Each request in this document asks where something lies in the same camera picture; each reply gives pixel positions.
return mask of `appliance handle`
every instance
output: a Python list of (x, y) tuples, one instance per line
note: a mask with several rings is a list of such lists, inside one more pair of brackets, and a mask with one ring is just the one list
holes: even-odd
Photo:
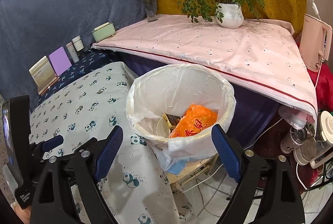
[(325, 60), (328, 60), (328, 56), (330, 55), (330, 49), (331, 49), (331, 41), (332, 41), (332, 27), (328, 24), (323, 23), (322, 28), (327, 32), (326, 47), (323, 58)]

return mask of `blue-gray fabric backdrop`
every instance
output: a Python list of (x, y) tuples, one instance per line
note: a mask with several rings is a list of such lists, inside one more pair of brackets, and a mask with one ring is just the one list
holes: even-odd
[(84, 45), (93, 43), (91, 31), (107, 21), (120, 29), (144, 17), (141, 0), (0, 0), (0, 93), (29, 95), (34, 109), (29, 69), (39, 59), (78, 35)]

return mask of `device screen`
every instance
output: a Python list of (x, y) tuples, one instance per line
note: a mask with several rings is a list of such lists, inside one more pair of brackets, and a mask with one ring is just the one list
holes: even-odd
[(5, 142), (7, 145), (7, 148), (13, 151), (13, 144), (10, 137), (10, 131), (9, 131), (9, 111), (8, 108), (4, 108), (2, 110), (2, 122), (3, 122), (3, 132), (5, 136)]

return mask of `orange plastic bag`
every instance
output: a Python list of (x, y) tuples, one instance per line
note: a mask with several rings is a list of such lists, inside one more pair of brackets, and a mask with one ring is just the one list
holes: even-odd
[(217, 120), (217, 114), (212, 110), (199, 105), (191, 105), (169, 138), (189, 137), (200, 133), (201, 130), (212, 126)]

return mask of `person's hand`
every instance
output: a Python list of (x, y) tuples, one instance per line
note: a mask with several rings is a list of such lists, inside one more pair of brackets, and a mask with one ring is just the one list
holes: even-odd
[(21, 207), (15, 203), (14, 211), (24, 224), (30, 223), (31, 206), (22, 210)]

